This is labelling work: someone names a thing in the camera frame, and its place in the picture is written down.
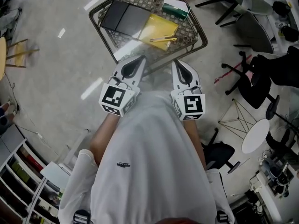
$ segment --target person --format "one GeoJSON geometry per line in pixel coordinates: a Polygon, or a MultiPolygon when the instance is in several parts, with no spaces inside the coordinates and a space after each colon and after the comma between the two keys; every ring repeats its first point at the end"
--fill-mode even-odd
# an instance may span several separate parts
{"type": "Polygon", "coordinates": [[[15,110],[11,114],[5,114],[11,105],[14,105],[14,103],[8,99],[8,101],[0,107],[0,135],[9,128],[17,114],[15,110]]]}
{"type": "Polygon", "coordinates": [[[79,152],[59,221],[84,209],[94,224],[214,224],[218,211],[234,223],[218,170],[205,169],[196,122],[181,123],[169,93],[143,92],[79,152]]]}

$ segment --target white round table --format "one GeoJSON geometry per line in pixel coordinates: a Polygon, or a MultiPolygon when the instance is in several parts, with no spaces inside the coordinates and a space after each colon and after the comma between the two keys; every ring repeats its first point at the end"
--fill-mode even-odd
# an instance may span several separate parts
{"type": "Polygon", "coordinates": [[[242,152],[249,154],[255,151],[266,139],[270,124],[267,119],[256,122],[246,134],[242,143],[242,152]]]}

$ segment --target concrete floor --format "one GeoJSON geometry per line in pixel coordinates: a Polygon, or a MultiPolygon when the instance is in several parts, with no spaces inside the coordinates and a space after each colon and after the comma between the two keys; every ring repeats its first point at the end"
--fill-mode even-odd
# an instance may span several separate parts
{"type": "MultiPolygon", "coordinates": [[[[40,48],[39,52],[26,58],[26,69],[6,68],[11,83],[15,82],[14,93],[21,107],[14,121],[43,136],[41,140],[37,135],[23,130],[32,146],[46,161],[56,160],[59,154],[66,151],[67,146],[74,144],[85,128],[93,133],[106,116],[98,104],[101,86],[85,100],[80,98],[99,77],[107,81],[115,67],[88,18],[89,10],[84,10],[89,1],[11,0],[12,9],[23,9],[13,41],[28,38],[27,47],[40,48]],[[58,38],[63,28],[65,33],[58,38]]],[[[233,73],[214,84],[216,78],[227,72],[221,68],[221,63],[235,66],[241,61],[239,49],[233,47],[241,39],[233,26],[220,28],[215,25],[215,21],[225,11],[221,4],[196,8],[194,4],[206,0],[187,1],[208,39],[207,47],[183,58],[198,71],[206,94],[207,111],[198,121],[199,133],[207,143],[214,128],[218,127],[220,132],[216,140],[222,140],[235,148],[231,163],[246,161],[229,175],[228,167],[221,169],[228,200],[233,202],[248,190],[249,180],[258,169],[258,157],[269,147],[264,143],[251,154],[243,154],[242,140],[219,126],[218,120],[231,104],[232,98],[238,99],[256,119],[264,118],[269,101],[266,100],[260,109],[254,110],[240,97],[238,91],[227,97],[224,91],[238,79],[233,73]]],[[[246,51],[247,55],[253,53],[250,49],[246,51]]],[[[164,82],[158,85],[159,89],[165,87],[166,83],[171,85],[170,76],[165,75],[166,71],[156,73],[164,77],[164,82]]],[[[283,107],[284,110],[279,111],[285,115],[288,112],[289,90],[272,85],[271,94],[281,95],[279,109],[283,107]]],[[[0,101],[5,102],[8,96],[12,96],[12,92],[4,77],[0,81],[0,101]]],[[[280,125],[276,119],[271,120],[271,130],[274,132],[280,125]]]]}

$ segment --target white t-shirt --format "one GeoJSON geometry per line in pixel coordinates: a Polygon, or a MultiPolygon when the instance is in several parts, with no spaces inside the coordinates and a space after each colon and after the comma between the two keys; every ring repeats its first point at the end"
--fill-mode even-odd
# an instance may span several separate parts
{"type": "Polygon", "coordinates": [[[219,172],[204,171],[169,95],[158,91],[142,93],[121,118],[99,167],[90,151],[80,151],[60,223],[71,223],[79,209],[91,212],[94,224],[154,224],[168,217],[214,224],[218,210],[234,222],[219,172]]]}

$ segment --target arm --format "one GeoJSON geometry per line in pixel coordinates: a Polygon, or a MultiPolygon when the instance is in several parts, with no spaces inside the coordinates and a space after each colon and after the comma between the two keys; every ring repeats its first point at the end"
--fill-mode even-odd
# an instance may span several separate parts
{"type": "Polygon", "coordinates": [[[91,140],[89,150],[92,152],[97,165],[101,163],[104,152],[116,130],[119,119],[120,117],[117,115],[108,114],[91,140]]]}
{"type": "Polygon", "coordinates": [[[197,152],[197,155],[202,163],[202,166],[204,167],[204,170],[206,169],[206,160],[204,156],[204,151],[201,146],[200,138],[197,131],[197,126],[195,120],[188,120],[183,121],[184,128],[191,139],[191,142],[194,145],[194,148],[197,152]]]}

